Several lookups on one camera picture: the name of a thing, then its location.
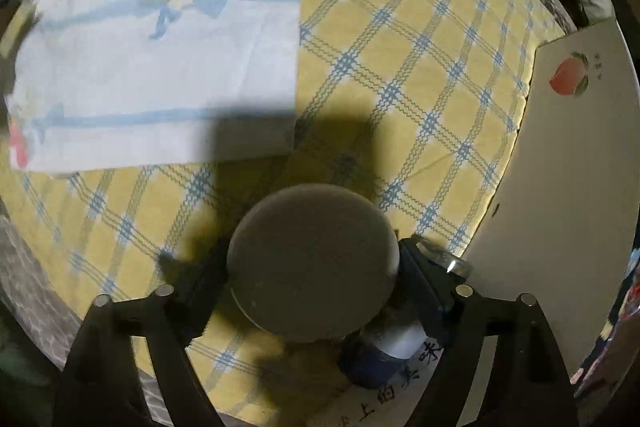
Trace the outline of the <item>blue white bottle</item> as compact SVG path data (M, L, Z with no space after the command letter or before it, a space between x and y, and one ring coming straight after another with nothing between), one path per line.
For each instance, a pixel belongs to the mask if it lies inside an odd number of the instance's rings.
M376 389L408 367L415 355L422 362L439 359L442 346L428 337L410 303L386 306L370 323L342 343L337 366L348 380Z

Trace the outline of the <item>white strawberry print cloth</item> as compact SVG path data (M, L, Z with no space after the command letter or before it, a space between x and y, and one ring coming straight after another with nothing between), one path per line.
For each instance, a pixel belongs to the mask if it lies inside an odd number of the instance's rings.
M17 0L30 22L12 168L47 174L291 152L300 0Z

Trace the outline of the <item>white storage box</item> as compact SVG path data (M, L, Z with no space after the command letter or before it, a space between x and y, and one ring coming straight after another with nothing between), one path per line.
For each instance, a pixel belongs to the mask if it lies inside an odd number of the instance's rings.
M639 83L605 20L536 49L508 167L464 253L471 285L534 295L576 371L623 282L638 212Z

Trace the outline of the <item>yellow plaid tablecloth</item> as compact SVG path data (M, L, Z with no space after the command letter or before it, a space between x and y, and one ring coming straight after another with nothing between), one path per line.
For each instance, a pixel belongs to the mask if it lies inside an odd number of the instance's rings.
M3 166L22 241L1 261L3 287L62 360L101 291L145 295L160 255L205 254L299 183L347 187L401 235L462 253L506 169L536 47L569 30L547 0L302 0L291 155L55 178Z

